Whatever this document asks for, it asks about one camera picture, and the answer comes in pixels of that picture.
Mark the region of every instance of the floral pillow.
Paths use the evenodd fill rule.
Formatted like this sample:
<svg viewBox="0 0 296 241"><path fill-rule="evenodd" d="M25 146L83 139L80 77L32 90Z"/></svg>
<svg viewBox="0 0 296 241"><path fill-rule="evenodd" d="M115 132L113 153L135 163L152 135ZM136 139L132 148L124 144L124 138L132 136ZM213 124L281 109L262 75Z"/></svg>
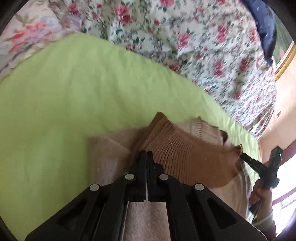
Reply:
<svg viewBox="0 0 296 241"><path fill-rule="evenodd" d="M0 36L0 72L10 60L61 29L47 0L29 0Z"/></svg>

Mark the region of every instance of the person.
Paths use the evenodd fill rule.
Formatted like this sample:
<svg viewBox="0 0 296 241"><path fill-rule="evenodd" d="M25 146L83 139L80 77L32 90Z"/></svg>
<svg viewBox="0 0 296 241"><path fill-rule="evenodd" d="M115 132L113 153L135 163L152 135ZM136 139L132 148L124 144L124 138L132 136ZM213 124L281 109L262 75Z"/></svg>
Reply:
<svg viewBox="0 0 296 241"><path fill-rule="evenodd" d="M276 238L276 226L272 219L272 192L261 188L261 180L257 180L253 191L251 192L249 203L255 204L260 198L263 200L261 208L257 213L256 219L253 221L253 226L259 229L267 238L267 241L272 241Z"/></svg>

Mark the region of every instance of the round metal rivet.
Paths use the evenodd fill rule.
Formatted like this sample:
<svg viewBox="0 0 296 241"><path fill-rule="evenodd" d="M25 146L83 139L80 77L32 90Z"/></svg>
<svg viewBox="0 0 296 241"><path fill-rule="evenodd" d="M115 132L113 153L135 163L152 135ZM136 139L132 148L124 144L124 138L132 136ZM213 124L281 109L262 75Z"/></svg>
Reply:
<svg viewBox="0 0 296 241"><path fill-rule="evenodd" d="M90 189L91 191L98 191L99 188L100 188L100 186L99 186L98 184L92 184L92 185L90 185L90 187L89 187L89 189Z"/></svg>
<svg viewBox="0 0 296 241"><path fill-rule="evenodd" d="M168 175L166 175L166 174L161 174L161 175L159 176L159 178L160 178L161 180L167 180L167 179L168 179Z"/></svg>
<svg viewBox="0 0 296 241"><path fill-rule="evenodd" d="M135 178L135 176L131 173L126 174L126 180L133 180Z"/></svg>
<svg viewBox="0 0 296 241"><path fill-rule="evenodd" d="M194 188L198 191L202 191L204 190L205 187L203 184L198 183L198 184L195 184Z"/></svg>

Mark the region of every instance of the gold frame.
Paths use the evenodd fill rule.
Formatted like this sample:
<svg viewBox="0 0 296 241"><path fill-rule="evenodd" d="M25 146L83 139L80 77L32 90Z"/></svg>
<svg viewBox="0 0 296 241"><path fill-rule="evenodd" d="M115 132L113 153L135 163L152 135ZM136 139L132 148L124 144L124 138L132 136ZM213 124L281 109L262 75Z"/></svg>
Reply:
<svg viewBox="0 0 296 241"><path fill-rule="evenodd" d="M295 54L296 54L296 45L294 42L292 42L287 52L285 53L285 55L276 66L275 82L282 76L282 74L288 68Z"/></svg>

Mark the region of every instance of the triangular cutout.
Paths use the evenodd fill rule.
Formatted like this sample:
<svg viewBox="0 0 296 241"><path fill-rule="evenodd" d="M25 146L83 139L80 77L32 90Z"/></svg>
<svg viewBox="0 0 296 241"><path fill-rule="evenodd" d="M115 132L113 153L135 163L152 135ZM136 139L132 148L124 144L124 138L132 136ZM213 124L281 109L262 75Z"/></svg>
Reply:
<svg viewBox="0 0 296 241"><path fill-rule="evenodd" d="M86 199L80 201L73 209L58 220L58 224L68 230L74 230L77 221L87 203Z"/></svg>
<svg viewBox="0 0 296 241"><path fill-rule="evenodd" d="M207 203L209 204L219 229L225 229L237 222L236 218L228 213L213 198L207 199Z"/></svg>

